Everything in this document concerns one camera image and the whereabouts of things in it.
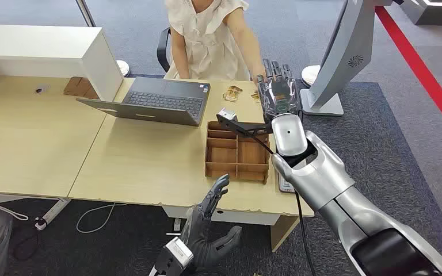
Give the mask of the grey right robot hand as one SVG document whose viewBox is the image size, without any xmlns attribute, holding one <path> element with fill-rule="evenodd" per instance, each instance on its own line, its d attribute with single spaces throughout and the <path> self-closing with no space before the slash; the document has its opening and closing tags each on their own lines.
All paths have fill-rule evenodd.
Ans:
<svg viewBox="0 0 442 276">
<path fill-rule="evenodd" d="M 274 117 L 285 113 L 301 116 L 299 90 L 289 65 L 269 59 L 262 62 L 266 78 L 258 75 L 257 87 L 264 122 L 269 124 Z"/>
</svg>

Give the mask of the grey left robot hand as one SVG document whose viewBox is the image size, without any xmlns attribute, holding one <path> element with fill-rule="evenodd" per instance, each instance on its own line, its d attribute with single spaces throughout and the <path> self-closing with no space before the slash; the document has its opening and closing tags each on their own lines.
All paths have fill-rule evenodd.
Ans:
<svg viewBox="0 0 442 276">
<path fill-rule="evenodd" d="M 219 200 L 228 192 L 230 176 L 219 177 L 203 200 L 191 208 L 191 213 L 181 232 L 180 239 L 193 253 L 188 270 L 204 269 L 221 261 L 231 250 L 240 245 L 242 227 L 232 227 L 226 235 L 215 241 L 208 240 L 212 215 Z"/>
</svg>

